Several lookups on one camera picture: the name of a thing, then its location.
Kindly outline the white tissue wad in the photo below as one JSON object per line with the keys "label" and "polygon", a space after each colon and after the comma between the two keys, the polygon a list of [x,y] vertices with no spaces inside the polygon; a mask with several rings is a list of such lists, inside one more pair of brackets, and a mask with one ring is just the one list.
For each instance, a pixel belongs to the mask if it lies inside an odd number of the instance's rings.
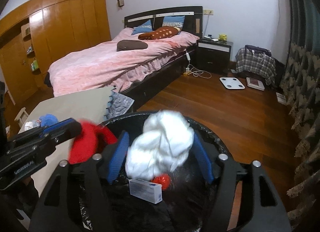
{"label": "white tissue wad", "polygon": [[194,130],[184,116],[161,110],[144,121],[143,131],[127,150],[128,178],[150,181],[174,172],[187,160],[194,142]]}

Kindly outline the right blue pillow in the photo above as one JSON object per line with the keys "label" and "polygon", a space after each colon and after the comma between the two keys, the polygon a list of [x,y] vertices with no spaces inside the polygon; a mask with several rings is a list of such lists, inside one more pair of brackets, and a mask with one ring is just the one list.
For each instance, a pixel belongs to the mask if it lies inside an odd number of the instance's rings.
{"label": "right blue pillow", "polygon": [[178,28],[179,31],[182,30],[184,25],[185,16],[165,16],[163,19],[162,26],[169,26]]}

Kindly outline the white blue medicine box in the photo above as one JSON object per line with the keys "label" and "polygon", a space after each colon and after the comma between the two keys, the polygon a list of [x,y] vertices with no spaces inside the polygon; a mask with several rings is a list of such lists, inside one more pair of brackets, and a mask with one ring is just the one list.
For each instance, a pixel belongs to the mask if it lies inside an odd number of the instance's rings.
{"label": "white blue medicine box", "polygon": [[129,189],[130,195],[149,203],[158,204],[163,199],[161,184],[144,181],[142,179],[130,179]]}

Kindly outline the black bedside nightstand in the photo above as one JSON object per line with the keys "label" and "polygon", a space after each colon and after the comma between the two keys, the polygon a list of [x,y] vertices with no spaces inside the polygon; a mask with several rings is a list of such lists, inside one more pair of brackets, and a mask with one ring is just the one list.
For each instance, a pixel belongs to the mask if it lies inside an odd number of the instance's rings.
{"label": "black bedside nightstand", "polygon": [[233,43],[201,38],[197,41],[196,66],[209,73],[226,76],[231,59]]}

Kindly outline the red cloth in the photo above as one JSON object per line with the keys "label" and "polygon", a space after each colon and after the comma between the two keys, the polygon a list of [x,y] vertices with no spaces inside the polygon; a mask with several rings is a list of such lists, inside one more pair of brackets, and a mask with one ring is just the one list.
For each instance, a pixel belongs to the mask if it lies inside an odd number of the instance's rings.
{"label": "red cloth", "polygon": [[81,121],[81,133],[75,137],[68,161],[79,164],[89,160],[94,154],[102,153],[107,145],[118,141],[117,137],[105,126],[96,125],[89,121]]}

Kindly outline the bed with pink cover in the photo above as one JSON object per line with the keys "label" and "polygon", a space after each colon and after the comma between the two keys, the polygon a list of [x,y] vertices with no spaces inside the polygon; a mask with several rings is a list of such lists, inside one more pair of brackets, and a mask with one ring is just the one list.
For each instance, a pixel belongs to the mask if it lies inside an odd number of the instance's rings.
{"label": "bed with pink cover", "polygon": [[138,109],[183,74],[185,52],[195,51],[199,37],[182,31],[165,39],[146,40],[147,48],[119,51],[122,40],[138,40],[131,28],[123,29],[112,41],[71,52],[48,69],[55,97],[111,86],[131,96]]}

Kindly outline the patterned dark curtain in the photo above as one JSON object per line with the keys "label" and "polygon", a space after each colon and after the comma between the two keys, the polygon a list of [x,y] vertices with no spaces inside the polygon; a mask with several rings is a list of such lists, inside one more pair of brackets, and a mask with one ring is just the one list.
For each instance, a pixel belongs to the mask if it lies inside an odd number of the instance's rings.
{"label": "patterned dark curtain", "polygon": [[288,213],[293,231],[319,231],[319,0],[290,0],[291,37],[281,88],[300,139]]}

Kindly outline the brown dotted pillow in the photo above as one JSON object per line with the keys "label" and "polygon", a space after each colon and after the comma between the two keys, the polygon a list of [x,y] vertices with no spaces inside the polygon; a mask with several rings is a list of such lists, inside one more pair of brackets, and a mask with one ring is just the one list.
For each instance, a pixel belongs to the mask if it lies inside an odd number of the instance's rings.
{"label": "brown dotted pillow", "polygon": [[138,36],[138,39],[139,40],[165,39],[165,38],[171,38],[179,34],[180,32],[181,32],[181,29],[179,27],[163,26],[163,27],[159,27],[157,30],[140,34]]}

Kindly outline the yellow plush toy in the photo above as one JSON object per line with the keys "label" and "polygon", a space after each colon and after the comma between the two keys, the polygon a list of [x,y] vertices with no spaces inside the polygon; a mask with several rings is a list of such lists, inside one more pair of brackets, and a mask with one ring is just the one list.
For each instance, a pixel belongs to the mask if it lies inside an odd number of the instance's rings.
{"label": "yellow plush toy", "polygon": [[220,34],[219,35],[219,41],[226,42],[227,41],[227,35],[226,34]]}

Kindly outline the white bathroom scale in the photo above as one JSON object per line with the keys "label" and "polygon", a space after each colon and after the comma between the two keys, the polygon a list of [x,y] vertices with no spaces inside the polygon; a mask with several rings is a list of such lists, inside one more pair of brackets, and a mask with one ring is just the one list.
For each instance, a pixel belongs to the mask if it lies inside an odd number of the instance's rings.
{"label": "white bathroom scale", "polygon": [[222,85],[228,90],[243,90],[245,86],[235,77],[220,77]]}

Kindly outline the red plastic bag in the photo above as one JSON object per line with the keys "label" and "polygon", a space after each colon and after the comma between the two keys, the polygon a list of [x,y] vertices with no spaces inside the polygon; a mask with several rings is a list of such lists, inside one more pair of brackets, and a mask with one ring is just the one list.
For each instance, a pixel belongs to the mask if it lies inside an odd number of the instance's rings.
{"label": "red plastic bag", "polygon": [[151,180],[152,183],[160,184],[162,186],[162,191],[165,191],[169,188],[171,183],[171,177],[168,174],[162,174],[158,177],[154,177]]}

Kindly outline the blue plastic bag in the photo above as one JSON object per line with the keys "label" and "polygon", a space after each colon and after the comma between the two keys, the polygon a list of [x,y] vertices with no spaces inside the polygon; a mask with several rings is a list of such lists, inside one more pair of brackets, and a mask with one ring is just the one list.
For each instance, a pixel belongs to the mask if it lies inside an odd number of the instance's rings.
{"label": "blue plastic bag", "polygon": [[58,123],[58,119],[53,114],[46,114],[39,118],[41,127],[48,127]]}

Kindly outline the plaid cloth covered chair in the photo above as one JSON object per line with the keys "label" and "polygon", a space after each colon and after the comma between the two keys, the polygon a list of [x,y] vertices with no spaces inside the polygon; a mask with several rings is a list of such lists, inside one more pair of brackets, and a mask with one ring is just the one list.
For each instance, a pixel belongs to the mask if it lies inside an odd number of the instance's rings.
{"label": "plaid cloth covered chair", "polygon": [[266,84],[274,85],[276,78],[276,61],[267,49],[246,45],[235,55],[236,72],[249,72],[263,77]]}

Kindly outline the small white wrapper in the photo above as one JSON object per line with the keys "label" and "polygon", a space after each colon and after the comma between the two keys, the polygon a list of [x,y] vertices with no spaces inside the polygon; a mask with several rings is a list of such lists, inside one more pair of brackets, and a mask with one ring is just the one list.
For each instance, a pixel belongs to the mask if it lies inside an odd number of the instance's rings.
{"label": "small white wrapper", "polygon": [[41,126],[40,120],[26,121],[24,123],[24,131],[29,131],[33,128],[37,128]]}

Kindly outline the left wall lamp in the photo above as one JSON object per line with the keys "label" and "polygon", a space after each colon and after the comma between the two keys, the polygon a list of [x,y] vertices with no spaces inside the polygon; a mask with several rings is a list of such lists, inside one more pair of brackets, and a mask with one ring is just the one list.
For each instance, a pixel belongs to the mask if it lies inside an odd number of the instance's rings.
{"label": "left wall lamp", "polygon": [[117,0],[117,4],[119,8],[122,8],[124,6],[124,0]]}

